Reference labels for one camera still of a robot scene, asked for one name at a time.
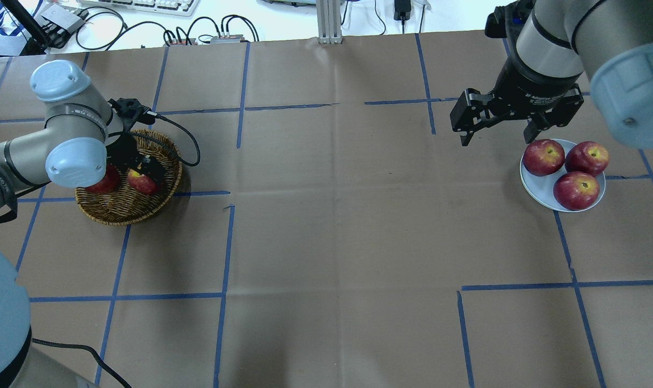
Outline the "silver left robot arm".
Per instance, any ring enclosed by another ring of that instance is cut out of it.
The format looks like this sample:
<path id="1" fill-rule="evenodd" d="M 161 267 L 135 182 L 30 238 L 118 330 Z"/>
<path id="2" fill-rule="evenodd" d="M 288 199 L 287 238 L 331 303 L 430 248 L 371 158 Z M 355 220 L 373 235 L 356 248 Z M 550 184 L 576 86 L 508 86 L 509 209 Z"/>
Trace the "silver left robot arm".
<path id="1" fill-rule="evenodd" d="M 105 100 L 79 66 L 41 64 L 31 90 L 46 106 L 41 130 L 0 143 L 0 224 L 18 216 L 18 197 L 48 183 L 94 186 L 113 169 L 164 183 L 165 168 L 139 152 L 132 126 L 154 114 L 136 99 Z M 35 348 L 31 303 L 18 270 L 0 252 L 0 387 L 95 387 L 93 381 Z"/>

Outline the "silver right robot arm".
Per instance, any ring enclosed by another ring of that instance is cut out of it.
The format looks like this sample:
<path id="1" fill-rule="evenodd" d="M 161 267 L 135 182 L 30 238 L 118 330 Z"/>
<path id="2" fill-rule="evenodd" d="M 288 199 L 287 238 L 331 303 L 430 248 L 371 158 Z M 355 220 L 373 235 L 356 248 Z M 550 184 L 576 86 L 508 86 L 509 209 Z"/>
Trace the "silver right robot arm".
<path id="1" fill-rule="evenodd" d="M 496 7 L 484 33 L 506 41 L 507 60 L 491 91 L 457 99 L 450 125 L 463 146 L 502 121 L 527 120 L 526 143 L 568 125 L 585 74 L 612 137 L 653 149 L 653 1 L 516 1 Z"/>

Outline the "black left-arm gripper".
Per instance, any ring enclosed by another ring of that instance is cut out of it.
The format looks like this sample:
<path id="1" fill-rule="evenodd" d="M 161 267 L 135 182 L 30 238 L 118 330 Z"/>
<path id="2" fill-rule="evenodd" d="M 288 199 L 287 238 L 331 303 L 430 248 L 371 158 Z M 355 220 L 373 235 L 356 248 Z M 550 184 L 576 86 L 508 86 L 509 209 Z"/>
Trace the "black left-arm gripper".
<path id="1" fill-rule="evenodd" d="M 160 189 L 165 182 L 165 168 L 156 157 L 149 157 L 138 150 L 137 138 L 147 140 L 146 135 L 135 132 L 116 132 L 109 135 L 114 137 L 106 145 L 107 162 L 122 170 L 133 169 L 139 174 L 144 174 Z"/>

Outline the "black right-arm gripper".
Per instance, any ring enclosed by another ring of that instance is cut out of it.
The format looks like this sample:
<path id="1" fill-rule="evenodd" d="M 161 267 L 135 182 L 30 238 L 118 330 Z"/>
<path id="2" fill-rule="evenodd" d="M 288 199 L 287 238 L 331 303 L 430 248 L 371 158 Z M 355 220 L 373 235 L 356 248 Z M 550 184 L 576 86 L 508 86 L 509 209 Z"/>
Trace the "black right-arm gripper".
<path id="1" fill-rule="evenodd" d="M 573 120 L 583 105 L 577 77 L 549 77 L 529 68 L 518 57 L 509 57 L 491 91 L 462 91 L 450 111 L 450 125 L 467 147 L 474 134 L 502 121 L 528 121 L 524 142 L 530 144 L 553 126 Z"/>

